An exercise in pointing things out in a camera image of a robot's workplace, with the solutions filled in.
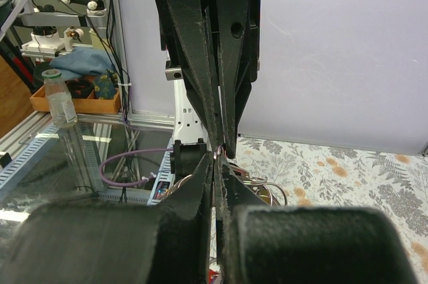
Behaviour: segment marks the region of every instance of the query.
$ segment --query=floral tablecloth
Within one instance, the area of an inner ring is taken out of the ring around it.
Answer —
[[[289,206],[383,211],[398,230],[419,282],[428,284],[428,158],[238,138],[235,162],[252,176],[279,184]],[[215,262],[213,233],[211,238]]]

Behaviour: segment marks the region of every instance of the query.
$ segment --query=white wall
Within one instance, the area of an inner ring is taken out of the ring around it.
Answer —
[[[154,0],[121,5],[134,106],[173,114]],[[417,153],[427,52],[427,0],[262,0],[261,71],[239,132]]]

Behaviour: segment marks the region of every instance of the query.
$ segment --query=bottle cap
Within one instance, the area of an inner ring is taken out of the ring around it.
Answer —
[[[41,73],[41,76],[45,79],[56,79],[61,77],[61,70],[49,69]]]

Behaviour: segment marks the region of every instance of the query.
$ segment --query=wooden floor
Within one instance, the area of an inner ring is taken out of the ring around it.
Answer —
[[[0,57],[0,138],[33,112],[27,86]]]

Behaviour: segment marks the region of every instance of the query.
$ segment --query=wooden box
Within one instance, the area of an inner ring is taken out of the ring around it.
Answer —
[[[49,104],[45,98],[45,86],[36,91],[29,99],[36,112],[49,112]],[[95,91],[92,91],[86,99],[73,99],[73,104],[78,114],[117,114],[120,109],[119,91],[110,100],[96,99]]]

